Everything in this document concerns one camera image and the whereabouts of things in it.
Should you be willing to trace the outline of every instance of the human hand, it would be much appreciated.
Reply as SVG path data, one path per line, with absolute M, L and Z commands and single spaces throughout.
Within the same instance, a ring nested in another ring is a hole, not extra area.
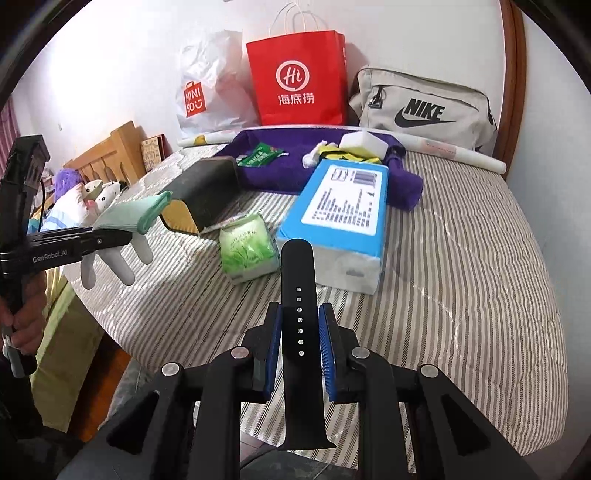
M 45 272 L 31 277 L 24 289 L 25 303 L 15 315 L 0 297 L 0 323 L 15 330 L 11 336 L 11 343 L 14 348 L 20 349 L 23 355 L 35 355 L 43 340 L 46 324 L 43 315 L 43 309 L 47 304 L 46 286 Z

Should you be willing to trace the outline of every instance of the floor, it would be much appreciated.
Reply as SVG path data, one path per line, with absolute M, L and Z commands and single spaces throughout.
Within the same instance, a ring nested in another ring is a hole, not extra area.
M 131 357 L 104 334 L 86 374 L 68 433 L 88 442 L 96 434 L 109 411 L 111 399 Z M 240 433 L 240 460 L 254 453 L 262 442 Z

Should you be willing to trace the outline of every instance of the red paper bag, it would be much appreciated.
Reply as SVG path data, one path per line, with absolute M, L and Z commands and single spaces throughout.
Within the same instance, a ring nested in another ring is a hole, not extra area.
M 334 30 L 247 43 L 261 124 L 344 125 L 344 45 Z

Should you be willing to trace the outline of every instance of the bed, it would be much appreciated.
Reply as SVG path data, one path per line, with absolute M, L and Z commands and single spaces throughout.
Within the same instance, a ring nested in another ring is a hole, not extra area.
M 173 154 L 122 195 L 120 202 L 159 192 L 222 145 Z M 503 179 L 479 168 L 408 152 L 404 167 L 424 179 L 410 213 L 388 209 L 385 267 L 374 296 L 317 286 L 341 325 L 390 363 L 437 365 L 525 455 L 560 438 L 567 410 L 566 353 L 556 300 L 540 249 Z M 245 192 L 239 206 L 259 212 L 274 232 L 296 197 Z M 101 326 L 139 363 L 156 371 L 211 361 L 240 343 L 280 299 L 280 275 L 231 286 L 215 237 L 166 230 L 147 235 L 154 262 L 131 247 L 122 254 L 136 273 L 125 287 L 95 262 L 87 291 L 78 265 L 64 269 Z M 282 372 L 267 406 L 242 405 L 242 430 L 278 445 L 284 437 Z M 357 462 L 358 426 L 351 406 L 325 403 L 327 432 L 337 448 L 302 454 L 343 466 Z M 414 460 L 402 416 L 408 463 Z

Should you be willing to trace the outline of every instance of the pink curtain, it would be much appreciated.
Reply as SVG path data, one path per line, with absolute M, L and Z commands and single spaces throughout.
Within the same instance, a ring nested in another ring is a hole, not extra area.
M 6 170 L 6 160 L 14 139 L 20 135 L 17 125 L 17 117 L 14 115 L 12 97 L 8 98 L 6 105 L 0 112 L 0 178 Z

